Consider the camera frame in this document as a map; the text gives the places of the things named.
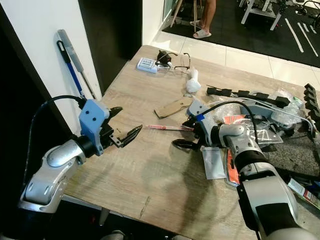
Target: white sandal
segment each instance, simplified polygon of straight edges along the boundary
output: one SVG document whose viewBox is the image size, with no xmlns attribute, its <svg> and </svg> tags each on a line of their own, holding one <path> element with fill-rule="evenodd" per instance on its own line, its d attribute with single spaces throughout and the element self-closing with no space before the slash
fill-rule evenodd
<svg viewBox="0 0 320 240">
<path fill-rule="evenodd" d="M 193 34 L 193 37 L 195 39 L 202 39 L 202 38 L 207 38 L 210 37 L 211 33 L 207 33 L 205 30 L 201 29 L 199 31 L 197 31 L 196 33 Z"/>
<path fill-rule="evenodd" d="M 191 26 L 194 26 L 198 29 L 202 29 L 202 27 L 200 27 L 199 23 L 200 23 L 200 20 L 197 20 L 197 21 L 190 21 L 189 22 Z"/>
</svg>

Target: floor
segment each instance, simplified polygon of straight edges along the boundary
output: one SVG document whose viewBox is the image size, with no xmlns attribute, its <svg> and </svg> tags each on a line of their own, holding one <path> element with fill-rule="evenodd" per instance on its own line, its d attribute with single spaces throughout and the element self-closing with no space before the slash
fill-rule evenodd
<svg viewBox="0 0 320 240">
<path fill-rule="evenodd" d="M 151 46 L 320 91 L 320 68 L 159 31 Z"/>
</svg>

